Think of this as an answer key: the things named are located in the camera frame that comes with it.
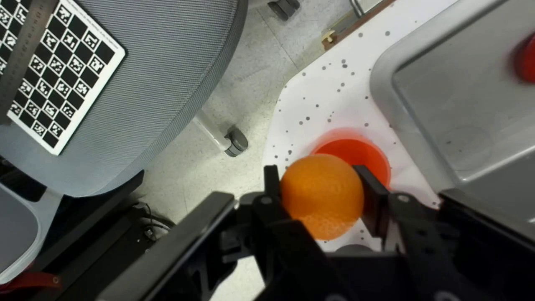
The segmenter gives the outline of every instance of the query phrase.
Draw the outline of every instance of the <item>orange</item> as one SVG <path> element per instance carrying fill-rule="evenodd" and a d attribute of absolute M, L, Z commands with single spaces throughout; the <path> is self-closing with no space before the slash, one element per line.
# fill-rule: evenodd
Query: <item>orange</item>
<path fill-rule="evenodd" d="M 390 186 L 391 170 L 386 156 L 353 130 L 336 130 L 325 135 L 313 155 L 331 155 L 351 166 L 366 166 L 385 188 Z"/>
<path fill-rule="evenodd" d="M 283 206 L 316 240 L 345 235 L 363 216 L 363 183 L 345 161 L 318 155 L 296 161 L 281 181 Z"/>

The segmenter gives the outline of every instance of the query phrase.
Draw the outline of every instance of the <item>red dot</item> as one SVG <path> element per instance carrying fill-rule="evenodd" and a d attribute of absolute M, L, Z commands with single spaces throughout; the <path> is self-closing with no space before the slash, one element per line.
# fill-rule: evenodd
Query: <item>red dot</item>
<path fill-rule="evenodd" d="M 535 84 L 535 36 L 520 49 L 517 68 L 520 79 Z"/>

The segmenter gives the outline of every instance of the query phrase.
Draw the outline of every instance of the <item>red object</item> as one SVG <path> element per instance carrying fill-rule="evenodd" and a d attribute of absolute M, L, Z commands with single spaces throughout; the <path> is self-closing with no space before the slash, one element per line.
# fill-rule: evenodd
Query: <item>red object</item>
<path fill-rule="evenodd" d="M 391 171 L 386 156 L 356 131 L 328 133 L 320 140 L 313 155 L 331 155 L 351 166 L 366 166 L 385 188 L 390 188 Z"/>
<path fill-rule="evenodd" d="M 535 84 L 535 36 L 520 49 L 517 69 L 520 79 Z"/>

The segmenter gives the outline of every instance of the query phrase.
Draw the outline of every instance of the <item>speckled white surface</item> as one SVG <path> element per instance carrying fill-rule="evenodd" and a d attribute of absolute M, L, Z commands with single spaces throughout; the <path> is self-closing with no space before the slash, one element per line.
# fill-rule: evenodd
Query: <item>speckled white surface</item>
<path fill-rule="evenodd" d="M 318 140 L 333 130 L 355 130 L 373 141 L 391 166 L 391 190 L 405 191 L 437 208 L 438 196 L 408 156 L 370 94 L 370 74 L 380 56 L 448 9 L 457 0 L 398 0 L 340 46 L 293 78 L 274 109 L 264 165 L 283 175 L 296 160 L 308 156 Z M 363 223 L 345 237 L 320 243 L 325 252 L 373 240 Z"/>

